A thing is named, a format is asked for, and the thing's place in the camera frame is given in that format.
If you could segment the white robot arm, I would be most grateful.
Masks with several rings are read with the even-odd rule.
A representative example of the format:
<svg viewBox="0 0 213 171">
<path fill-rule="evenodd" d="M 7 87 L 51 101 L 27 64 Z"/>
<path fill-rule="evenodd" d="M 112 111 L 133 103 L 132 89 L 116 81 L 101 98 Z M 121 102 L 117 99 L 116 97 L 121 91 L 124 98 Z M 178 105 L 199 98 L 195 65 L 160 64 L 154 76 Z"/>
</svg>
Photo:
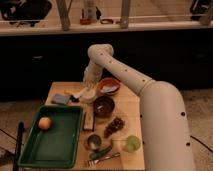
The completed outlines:
<svg viewBox="0 0 213 171">
<path fill-rule="evenodd" d="M 187 112 L 179 90 L 116 60 L 113 53 L 110 44 L 90 46 L 83 82 L 95 84 L 108 70 L 140 98 L 146 171 L 196 171 Z"/>
</svg>

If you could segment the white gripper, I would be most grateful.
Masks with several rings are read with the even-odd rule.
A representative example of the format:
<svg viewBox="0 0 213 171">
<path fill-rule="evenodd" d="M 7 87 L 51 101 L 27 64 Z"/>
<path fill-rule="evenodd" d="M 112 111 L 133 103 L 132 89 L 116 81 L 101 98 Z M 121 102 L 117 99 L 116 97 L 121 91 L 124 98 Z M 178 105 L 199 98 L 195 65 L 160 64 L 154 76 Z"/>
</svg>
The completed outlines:
<svg viewBox="0 0 213 171">
<path fill-rule="evenodd" d="M 83 83 L 87 88 L 94 87 L 102 76 L 102 69 L 100 67 L 87 66 L 84 71 Z"/>
</svg>

